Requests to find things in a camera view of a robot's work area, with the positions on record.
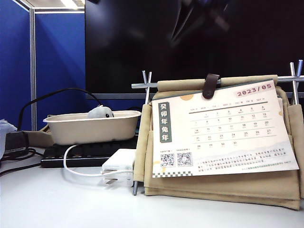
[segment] stuffed animal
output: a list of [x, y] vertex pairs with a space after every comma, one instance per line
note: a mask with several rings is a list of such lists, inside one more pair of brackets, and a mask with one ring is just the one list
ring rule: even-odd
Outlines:
[[92, 109], [88, 114], [87, 118], [108, 118], [114, 117], [112, 110], [109, 107], [98, 106]]

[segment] desk calendar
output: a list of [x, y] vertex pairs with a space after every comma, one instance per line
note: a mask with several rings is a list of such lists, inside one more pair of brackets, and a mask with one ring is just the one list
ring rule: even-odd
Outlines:
[[299, 169], [273, 80], [152, 100], [153, 175]]

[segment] qr code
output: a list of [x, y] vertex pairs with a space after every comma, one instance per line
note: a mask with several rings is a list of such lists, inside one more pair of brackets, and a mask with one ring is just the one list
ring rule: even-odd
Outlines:
[[174, 167], [174, 153], [161, 154], [161, 167]]
[[192, 166], [192, 153], [177, 153], [177, 166]]

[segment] plastic container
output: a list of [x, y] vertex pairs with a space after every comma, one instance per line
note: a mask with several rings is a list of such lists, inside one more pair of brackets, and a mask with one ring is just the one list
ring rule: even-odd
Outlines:
[[87, 118], [87, 113], [54, 115], [48, 123], [54, 142], [59, 145], [101, 143], [134, 137], [138, 111], [113, 111], [114, 117]]

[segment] white power adapter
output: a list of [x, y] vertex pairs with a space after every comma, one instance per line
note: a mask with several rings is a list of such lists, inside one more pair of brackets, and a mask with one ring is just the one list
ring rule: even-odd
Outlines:
[[114, 173], [119, 170], [133, 171], [135, 160], [135, 149], [119, 149], [103, 165], [101, 173], [107, 175], [103, 178], [103, 183], [108, 185], [133, 186], [133, 172]]

